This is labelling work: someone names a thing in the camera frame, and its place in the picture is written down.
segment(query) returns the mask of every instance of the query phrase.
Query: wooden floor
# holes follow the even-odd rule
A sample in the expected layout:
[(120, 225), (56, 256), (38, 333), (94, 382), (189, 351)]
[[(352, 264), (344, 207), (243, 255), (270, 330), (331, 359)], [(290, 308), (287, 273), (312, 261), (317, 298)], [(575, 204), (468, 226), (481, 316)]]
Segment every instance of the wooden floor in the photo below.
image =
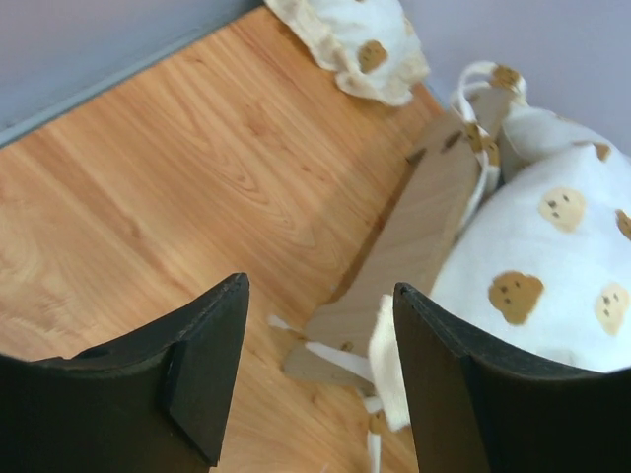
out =
[[(437, 113), (422, 88), (403, 109), (345, 96), (254, 11), (0, 150), (0, 350), (70, 357), (246, 271), (216, 471), (367, 471), (358, 399), (286, 378), (266, 318), (302, 326), (331, 297)], [(385, 466), (416, 471), (410, 435)]]

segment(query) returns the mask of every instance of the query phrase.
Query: gray wall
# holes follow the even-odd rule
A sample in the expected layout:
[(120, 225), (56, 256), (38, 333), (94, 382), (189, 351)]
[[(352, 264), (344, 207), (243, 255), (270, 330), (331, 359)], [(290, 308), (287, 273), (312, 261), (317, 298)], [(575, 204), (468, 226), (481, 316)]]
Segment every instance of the gray wall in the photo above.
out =
[(0, 2), (0, 144), (260, 0)]
[(531, 102), (604, 134), (631, 153), (631, 2), (402, 0), (445, 100), (460, 70), (488, 59), (526, 77)]

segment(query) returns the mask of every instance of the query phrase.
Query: wooden table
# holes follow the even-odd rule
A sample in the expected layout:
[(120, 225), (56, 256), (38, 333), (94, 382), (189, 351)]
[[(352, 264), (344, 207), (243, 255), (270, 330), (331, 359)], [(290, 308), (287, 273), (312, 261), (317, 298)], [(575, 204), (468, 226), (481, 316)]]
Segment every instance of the wooden table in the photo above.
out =
[[(252, 295), (219, 471), (365, 471), (355, 396), (280, 371), (440, 108), (348, 97), (266, 9), (0, 150), (0, 350), (70, 357), (234, 271)], [(408, 437), (385, 471), (414, 471)]]

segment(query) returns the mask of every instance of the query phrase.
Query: wood grain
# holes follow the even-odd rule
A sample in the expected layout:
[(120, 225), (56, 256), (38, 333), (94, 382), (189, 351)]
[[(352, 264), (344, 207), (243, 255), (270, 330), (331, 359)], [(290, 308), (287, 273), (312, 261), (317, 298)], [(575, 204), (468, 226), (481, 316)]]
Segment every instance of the wood grain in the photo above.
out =
[[(188, 302), (252, 282), (220, 472), (366, 471), (348, 390), (280, 371), (405, 176), (439, 107), (338, 91), (266, 9), (0, 151), (0, 350), (70, 357)], [(385, 472), (414, 471), (409, 435)]]

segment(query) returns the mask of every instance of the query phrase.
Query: wooden board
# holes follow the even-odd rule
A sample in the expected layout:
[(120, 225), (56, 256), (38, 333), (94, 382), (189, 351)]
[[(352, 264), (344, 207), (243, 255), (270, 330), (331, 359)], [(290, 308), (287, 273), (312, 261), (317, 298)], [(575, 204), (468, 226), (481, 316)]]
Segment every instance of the wooden board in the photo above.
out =
[[(72, 356), (246, 271), (216, 471), (367, 471), (361, 403), (285, 376), (266, 320), (330, 298), (439, 110), (346, 96), (264, 8), (85, 103), (0, 151), (0, 350)], [(416, 468), (408, 436), (384, 448)]]
[[(512, 97), (511, 92), (492, 89), (481, 92), (475, 101), (479, 122), (494, 138)], [(311, 340), (334, 348), (351, 347), (351, 352), (366, 356), (382, 294), (391, 294), (397, 282), (430, 293), (456, 238), (479, 176), (479, 164), (465, 140), (463, 123), (453, 111), (423, 130), (416, 149), (422, 160), (384, 230), (348, 292), (315, 311), (305, 330)], [(286, 358), (284, 370), (299, 379), (365, 383), (316, 358), (299, 344)], [(309, 365), (318, 368), (310, 370)]]

